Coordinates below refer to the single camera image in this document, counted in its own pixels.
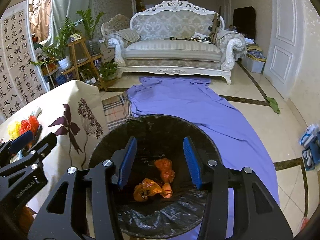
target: calligraphy scroll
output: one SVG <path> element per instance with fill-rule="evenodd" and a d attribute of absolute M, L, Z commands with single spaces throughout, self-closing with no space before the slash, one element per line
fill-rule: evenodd
<path fill-rule="evenodd" d="M 0 19 L 0 111 L 5 118 L 46 92 L 30 63 L 33 48 L 26 20 L 26 2 L 8 8 Z"/>

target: wooden plant stand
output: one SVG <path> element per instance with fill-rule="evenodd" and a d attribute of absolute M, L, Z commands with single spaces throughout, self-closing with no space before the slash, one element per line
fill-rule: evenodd
<path fill-rule="evenodd" d="M 70 54 L 72 55 L 73 67 L 70 68 L 70 69 L 68 69 L 68 70 L 66 70 L 66 71 L 64 71 L 62 74 L 65 75 L 65 74 L 68 74 L 68 73 L 70 73 L 70 72 L 72 72 L 72 71 L 75 71 L 75 73 L 76 73 L 76 79 L 77 79 L 77 80 L 80 80 L 78 68 L 81 67 L 81 66 L 83 66 L 83 65 L 85 65 L 85 64 L 87 64 L 87 63 L 90 63 L 91 68 L 92 68 L 93 71 L 95 72 L 95 74 L 96 74 L 96 76 L 97 76 L 97 78 L 98 78 L 98 81 L 99 81 L 99 82 L 97 82 L 97 83 L 98 83 L 97 86 L 98 86 L 99 88 L 104 88 L 105 91 L 107 91 L 107 87 L 106 87 L 106 85 L 105 85 L 105 82 L 104 82 L 103 79 L 100 77 L 99 72 L 98 72 L 96 66 L 95 66 L 94 63 L 93 63 L 94 60 L 96 60 L 96 59 L 98 59 L 98 58 L 101 58 L 102 55 L 99 54 L 99 55 L 97 55 L 97 56 L 91 57 L 91 55 L 90 55 L 90 53 L 88 52 L 88 49 L 87 49 L 84 41 L 85 41 L 85 38 L 82 38 L 82 39 L 80 39 L 80 40 L 77 40 L 77 41 L 74 41 L 74 42 L 71 42 L 71 43 L 68 44 L 68 47 L 69 47 L 69 49 L 71 50 L 71 51 L 70 51 Z M 84 50 L 84 52 L 85 52 L 85 54 L 86 54 L 86 56 L 87 56 L 87 58 L 88 58 L 86 61 L 84 61 L 84 62 L 82 62 L 82 63 L 79 63 L 79 64 L 77 64 L 76 50 L 75 50 L 75 45 L 78 44 L 78 43 L 80 43 L 80 45 L 82 46 L 82 49 Z"/>

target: black trash bag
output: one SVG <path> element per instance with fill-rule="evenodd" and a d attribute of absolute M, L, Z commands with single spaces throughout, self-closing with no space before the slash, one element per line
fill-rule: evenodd
<path fill-rule="evenodd" d="M 130 178 L 122 191 L 113 191 L 122 232 L 136 238 L 164 239 L 195 228 L 202 221 L 207 193 L 192 184 L 183 153 L 183 139 L 190 136 L 197 149 L 205 150 L 210 159 L 221 162 L 214 142 L 184 119 L 147 115 L 133 118 L 107 134 L 94 150 L 89 167 L 110 159 L 116 150 L 124 149 L 130 136 L 134 136 L 138 144 Z M 162 158 L 171 160 L 175 171 L 172 197 L 163 198 L 157 194 L 147 202 L 136 202 L 134 187 L 143 179 L 161 182 L 154 161 Z"/>

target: white door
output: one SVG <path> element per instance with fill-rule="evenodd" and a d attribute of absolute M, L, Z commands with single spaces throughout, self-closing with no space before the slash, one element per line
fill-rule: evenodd
<path fill-rule="evenodd" d="M 272 32 L 263 75 L 284 100 L 294 84 L 304 43 L 302 0 L 272 0 Z"/>

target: screw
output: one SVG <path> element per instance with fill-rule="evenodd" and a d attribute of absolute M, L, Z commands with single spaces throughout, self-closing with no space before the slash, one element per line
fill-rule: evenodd
<path fill-rule="evenodd" d="M 218 163 L 216 161 L 214 161 L 214 160 L 209 160 L 208 161 L 208 165 L 211 166 L 211 167 L 217 166 L 217 164 Z"/>
<path fill-rule="evenodd" d="M 77 170 L 76 167 L 70 167 L 70 168 L 68 169 L 68 173 L 69 173 L 69 174 L 75 173 L 76 170 Z"/>
<path fill-rule="evenodd" d="M 249 168 L 249 167 L 244 167 L 243 170 L 244 170 L 245 173 L 248 173 L 248 174 L 252 173 L 252 169 Z"/>
<path fill-rule="evenodd" d="M 108 167 L 108 166 L 112 165 L 112 161 L 111 161 L 111 160 L 105 160 L 105 161 L 102 163 L 102 165 Z"/>

